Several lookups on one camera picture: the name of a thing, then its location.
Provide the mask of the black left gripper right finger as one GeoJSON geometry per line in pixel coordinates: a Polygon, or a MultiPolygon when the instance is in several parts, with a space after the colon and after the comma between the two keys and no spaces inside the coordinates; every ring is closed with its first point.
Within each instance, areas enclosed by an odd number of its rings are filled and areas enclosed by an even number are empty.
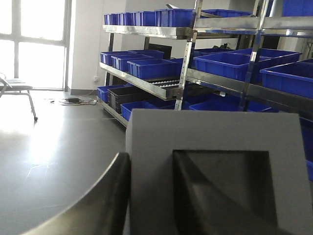
{"type": "Polygon", "coordinates": [[[173,151],[181,235],[298,235],[301,218],[290,188],[267,151],[173,151]]]}

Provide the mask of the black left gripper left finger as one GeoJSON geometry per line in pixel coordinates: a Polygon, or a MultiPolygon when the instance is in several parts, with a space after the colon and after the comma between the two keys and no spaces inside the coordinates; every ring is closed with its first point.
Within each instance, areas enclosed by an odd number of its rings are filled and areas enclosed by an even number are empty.
{"type": "Polygon", "coordinates": [[[27,235],[121,235],[131,188],[131,160],[117,153],[76,203],[26,232],[27,235]]]}

